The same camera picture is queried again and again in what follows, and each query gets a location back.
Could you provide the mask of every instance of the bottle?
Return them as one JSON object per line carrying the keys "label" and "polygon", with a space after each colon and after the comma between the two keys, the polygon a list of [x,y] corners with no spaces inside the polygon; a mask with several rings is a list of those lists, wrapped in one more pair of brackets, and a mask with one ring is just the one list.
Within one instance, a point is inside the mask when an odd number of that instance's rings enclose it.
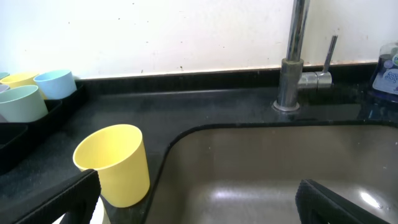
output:
{"label": "bottle", "polygon": [[398,103],[398,42],[380,48],[379,63],[370,87],[370,95]]}

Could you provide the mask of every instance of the yellow cup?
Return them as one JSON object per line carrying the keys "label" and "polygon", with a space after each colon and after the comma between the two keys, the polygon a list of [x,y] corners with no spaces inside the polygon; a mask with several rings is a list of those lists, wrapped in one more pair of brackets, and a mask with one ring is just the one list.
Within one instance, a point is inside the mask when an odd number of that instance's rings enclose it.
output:
{"label": "yellow cup", "polygon": [[[9,85],[10,88],[15,88],[19,86],[24,86],[24,85],[36,85],[36,82],[33,81],[33,78],[36,77],[36,75],[39,75],[37,72],[22,72],[22,73],[16,73],[7,76],[6,78],[3,78],[0,80],[0,83]],[[40,94],[42,95],[43,99],[47,99],[44,94],[42,93],[41,90]]]}
{"label": "yellow cup", "polygon": [[149,190],[144,141],[133,125],[117,124],[89,135],[75,149],[73,162],[81,171],[98,171],[101,194],[115,207],[134,205]]}

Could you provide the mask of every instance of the countertop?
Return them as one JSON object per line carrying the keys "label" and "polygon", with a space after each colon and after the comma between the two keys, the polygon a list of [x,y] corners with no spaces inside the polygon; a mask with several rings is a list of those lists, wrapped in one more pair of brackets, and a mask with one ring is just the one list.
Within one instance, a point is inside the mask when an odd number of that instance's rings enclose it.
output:
{"label": "countertop", "polygon": [[277,88],[180,91],[103,95],[89,100],[59,131],[27,159],[0,176],[0,208],[36,194],[80,171],[73,165],[77,145],[91,133],[114,124],[133,124],[144,136],[151,188],[129,208],[114,208],[105,200],[112,224],[141,223],[149,209],[162,161],[169,144],[184,131],[220,123],[275,123],[385,119],[398,121],[395,110],[364,101],[360,85],[300,94],[300,111],[281,114],[272,108]]}

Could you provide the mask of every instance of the purple cup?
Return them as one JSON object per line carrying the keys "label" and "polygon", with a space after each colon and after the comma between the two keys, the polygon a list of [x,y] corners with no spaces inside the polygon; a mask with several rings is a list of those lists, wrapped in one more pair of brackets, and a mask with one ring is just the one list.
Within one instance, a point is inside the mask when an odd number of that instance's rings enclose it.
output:
{"label": "purple cup", "polygon": [[[9,90],[9,89],[10,89],[9,85],[0,85],[0,93],[4,92],[6,90]],[[7,122],[7,120],[0,115],[0,123],[6,123],[6,122]]]}

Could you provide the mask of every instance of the green cup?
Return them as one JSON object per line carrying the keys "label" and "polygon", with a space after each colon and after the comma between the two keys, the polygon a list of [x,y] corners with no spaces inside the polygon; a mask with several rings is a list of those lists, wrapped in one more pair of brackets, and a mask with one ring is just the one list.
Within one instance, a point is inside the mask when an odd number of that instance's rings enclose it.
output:
{"label": "green cup", "polygon": [[0,93],[0,114],[8,122],[32,122],[47,113],[37,85],[20,86]]}

